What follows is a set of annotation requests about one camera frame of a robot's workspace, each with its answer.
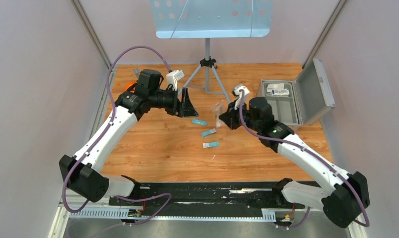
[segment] box lid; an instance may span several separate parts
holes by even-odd
[[[335,107],[322,61],[313,59],[294,80],[299,120],[312,125]]]

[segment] wood grain surface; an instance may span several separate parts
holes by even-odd
[[[136,80],[133,74],[135,67],[158,70],[164,76],[167,74],[166,68],[161,65],[120,65],[113,87],[114,98],[125,90],[130,81]],[[186,76],[180,81],[181,87],[197,65],[171,67],[184,71]],[[243,83],[251,91],[251,98],[255,96],[261,79],[294,80],[301,70],[299,63],[255,63],[219,64],[217,72],[229,94],[234,86]],[[204,69],[200,70],[191,85],[204,85]],[[220,91],[212,73],[210,88]],[[199,112],[198,119],[208,121],[208,126],[192,124],[192,118],[167,115],[163,109],[152,109],[123,136],[102,173],[127,175],[137,181],[312,180],[297,165],[264,147],[242,127],[229,130],[223,126],[217,129],[217,133],[201,137],[201,132],[215,127],[211,108],[224,100],[224,96],[207,94],[196,88],[189,88],[189,96]],[[305,143],[332,161],[319,122],[303,126],[297,133]],[[202,143],[212,141],[219,141],[220,146],[202,148]]]

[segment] gray wall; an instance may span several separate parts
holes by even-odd
[[[106,67],[71,3],[0,0],[0,238],[44,238]]]
[[[199,63],[204,58],[204,39],[157,38],[148,0],[80,1],[111,61],[135,45],[154,47],[169,63]],[[213,39],[211,56],[218,62],[304,63],[337,2],[274,0],[267,36]],[[125,55],[120,63],[161,61],[154,53],[138,50]]]
[[[322,121],[334,160],[368,179],[368,237],[399,237],[399,0],[351,0],[317,57],[337,104]]]

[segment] clear plastic bag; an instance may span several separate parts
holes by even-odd
[[[211,111],[215,114],[215,128],[219,128],[224,125],[224,122],[218,118],[221,114],[224,113],[223,102],[224,101],[221,100],[211,108]]]

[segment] gray storage box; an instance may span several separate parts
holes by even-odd
[[[269,84],[284,83],[289,96],[272,96]],[[322,61],[313,59],[294,81],[261,80],[257,97],[265,97],[272,106],[276,120],[297,130],[302,125],[312,125],[335,107]]]

